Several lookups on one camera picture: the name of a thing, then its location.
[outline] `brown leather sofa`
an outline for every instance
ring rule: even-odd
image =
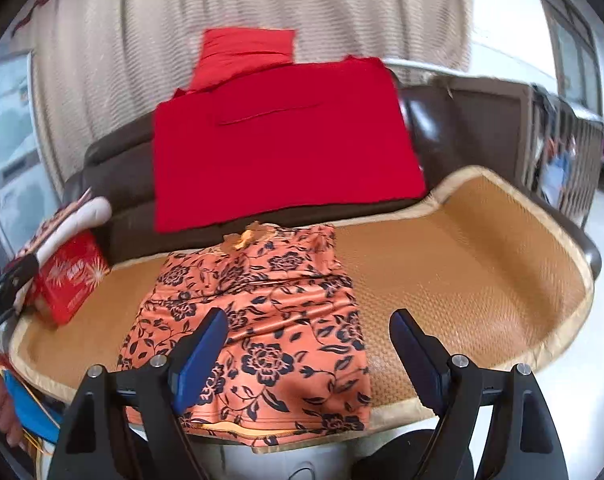
[[[486,80],[484,84],[490,90],[493,82]],[[463,166],[477,164],[490,168],[528,194],[566,230],[582,248],[596,278],[602,261],[590,238],[556,209],[518,185],[523,107],[518,97],[520,87],[528,88],[512,86],[510,95],[452,89],[448,84],[399,90],[400,108],[428,188],[432,189]],[[254,220],[301,226],[391,212],[416,202],[295,207],[205,228],[158,234],[154,231],[152,138],[152,114],[147,114],[92,144],[86,151],[84,168],[64,186],[65,203],[77,199],[88,187],[111,202],[111,221],[95,230],[98,243],[111,264],[181,248],[215,245],[223,240],[223,235],[241,233]]]

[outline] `black cable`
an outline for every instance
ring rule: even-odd
[[[291,473],[291,476],[288,477],[287,480],[291,480],[295,475],[297,475],[298,473],[301,473],[303,471],[310,471],[311,472],[311,480],[316,480],[316,472],[312,468],[310,468],[310,467],[301,467],[297,471],[294,471],[293,473]]]

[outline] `red gift bag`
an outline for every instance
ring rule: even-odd
[[[31,289],[36,306],[58,325],[66,324],[110,271],[90,231],[62,245],[40,269]]]

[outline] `window frame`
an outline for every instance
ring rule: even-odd
[[[551,37],[551,46],[553,48],[553,57],[556,66],[556,79],[557,79],[557,87],[558,93],[561,96],[566,95],[566,85],[564,74],[564,65],[562,63],[562,51],[560,49],[560,42],[558,35],[554,29],[553,20],[555,20],[566,32],[570,34],[573,40],[578,46],[578,61],[580,65],[580,84],[582,86],[583,92],[583,101],[578,104],[584,106],[585,108],[589,108],[588,105],[588,97],[587,97],[587,84],[586,84],[586,74],[585,74],[585,61],[584,56],[582,55],[582,51],[586,51],[590,56],[592,56],[595,65],[595,77],[597,84],[597,109],[591,110],[592,112],[597,113],[598,115],[602,115],[602,77],[600,75],[600,60],[598,59],[598,52],[595,47],[595,41],[593,37],[593,31],[589,26],[589,23],[584,18],[582,13],[569,1],[569,0],[561,0],[564,4],[564,12],[562,9],[557,9],[557,6],[551,0],[540,0],[542,3],[542,7],[544,9],[544,16],[546,17],[546,24],[548,26],[549,35]],[[573,22],[573,17],[579,20],[581,27],[586,29],[588,34],[588,38],[585,38],[584,35],[580,32],[580,28]]]

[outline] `metal screw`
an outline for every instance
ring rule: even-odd
[[[159,354],[151,357],[149,363],[153,368],[161,368],[166,364],[166,361],[166,355]]]
[[[96,378],[99,374],[102,373],[102,365],[93,365],[86,371],[86,374],[91,378]]]
[[[455,354],[451,358],[451,362],[458,368],[466,368],[468,366],[468,357],[462,354]]]
[[[518,365],[515,368],[522,375],[530,375],[531,374],[531,367],[529,365],[527,365],[526,363],[518,363]]]

